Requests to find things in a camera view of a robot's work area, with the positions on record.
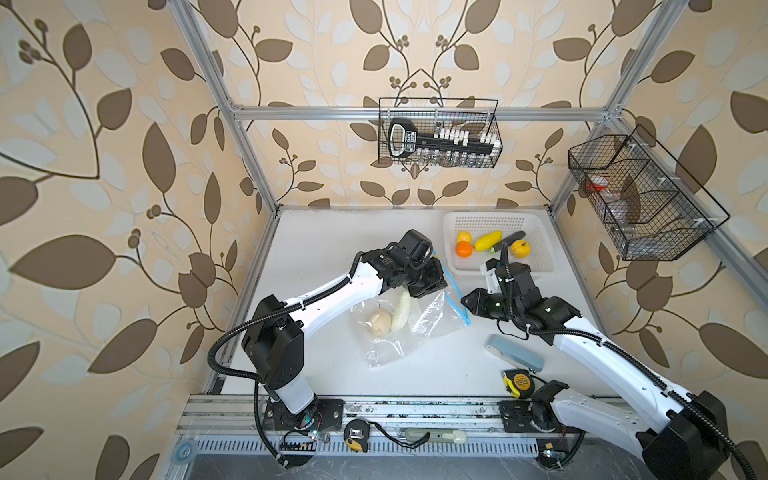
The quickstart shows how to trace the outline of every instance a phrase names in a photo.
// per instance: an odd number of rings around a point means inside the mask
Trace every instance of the hanging wire basket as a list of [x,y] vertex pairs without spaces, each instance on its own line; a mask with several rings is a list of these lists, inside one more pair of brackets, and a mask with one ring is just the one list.
[[[674,172],[654,160],[649,151],[656,147]],[[623,260],[677,260],[730,218],[642,125],[629,135],[603,135],[572,147],[568,168]]]
[[379,158],[421,166],[493,168],[504,145],[497,100],[379,99]]

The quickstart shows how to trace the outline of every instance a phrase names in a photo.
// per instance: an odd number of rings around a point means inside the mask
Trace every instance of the white plastic basket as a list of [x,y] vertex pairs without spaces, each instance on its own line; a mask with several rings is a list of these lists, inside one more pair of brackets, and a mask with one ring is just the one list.
[[531,245],[531,253],[521,260],[515,259],[510,253],[510,261],[529,265],[532,273],[554,272],[552,245],[544,230],[544,224],[535,215],[510,212],[453,212],[445,215],[442,229],[448,266],[459,275],[480,275],[480,266],[492,257],[498,258],[499,255],[498,252],[491,255],[487,250],[473,251],[470,257],[456,255],[456,237],[460,232],[469,232],[474,246],[478,238],[488,233],[501,231],[504,238],[519,230],[525,232],[525,240]]

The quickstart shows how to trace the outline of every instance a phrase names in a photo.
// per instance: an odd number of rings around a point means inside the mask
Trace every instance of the mounting plate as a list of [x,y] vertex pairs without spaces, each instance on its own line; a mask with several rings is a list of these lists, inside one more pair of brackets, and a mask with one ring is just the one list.
[[[340,399],[318,399],[317,412],[320,421],[319,428],[312,425],[313,429],[321,432],[341,430],[341,422],[344,417],[344,401]],[[296,425],[293,421],[293,414],[288,411],[282,402],[268,402],[264,411],[264,428],[266,430],[293,430]]]
[[[502,416],[504,431],[507,433],[541,433],[531,425],[531,413],[528,400],[503,400],[498,403],[498,412]],[[565,427],[565,433],[579,433],[579,429]]]

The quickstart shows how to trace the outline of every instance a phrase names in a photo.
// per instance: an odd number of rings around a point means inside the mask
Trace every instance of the white table surface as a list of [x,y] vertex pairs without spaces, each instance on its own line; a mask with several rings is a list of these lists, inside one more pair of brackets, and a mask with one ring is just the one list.
[[[383,248],[399,241],[409,229],[425,234],[438,251],[443,250],[443,217],[448,210],[288,210],[280,218],[269,256],[258,283],[251,318],[262,298],[279,300],[313,290],[349,270],[355,253]],[[539,216],[553,246],[552,274],[535,276],[542,296],[559,296],[592,318],[587,301],[570,268],[557,234],[543,210],[526,210]],[[484,286],[481,276],[455,276],[462,294]],[[306,341],[304,376],[318,395],[365,396],[506,396],[501,371],[512,368],[485,350],[488,337],[498,333],[495,321],[470,314],[472,324],[435,339],[396,362],[371,368],[345,312],[328,322]],[[511,325],[506,331],[519,333]],[[506,336],[545,359],[538,375],[566,382],[586,395],[615,395],[613,390],[579,362],[538,338],[527,342]],[[232,367],[254,371],[240,347]],[[227,377],[221,393],[253,395],[253,381]]]

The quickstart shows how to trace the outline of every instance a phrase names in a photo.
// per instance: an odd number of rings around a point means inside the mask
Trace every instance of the leaf wallpaper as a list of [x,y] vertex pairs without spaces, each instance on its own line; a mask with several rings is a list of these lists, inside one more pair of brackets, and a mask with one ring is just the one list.
[[160,7],[0,1],[2,478],[150,478],[259,245]]
[[[692,0],[624,113],[729,210],[723,228],[768,269],[767,98],[768,5]],[[619,260],[584,197],[559,219],[607,328],[669,379],[722,399],[731,438],[767,476],[768,313],[705,243],[675,262]],[[720,473],[743,478],[732,462]]]
[[568,174],[568,148],[589,133],[578,121],[500,122],[504,150],[488,169],[377,158],[371,124],[249,121],[246,128],[278,203],[311,207],[549,204]]
[[660,1],[191,0],[232,99],[605,104]]

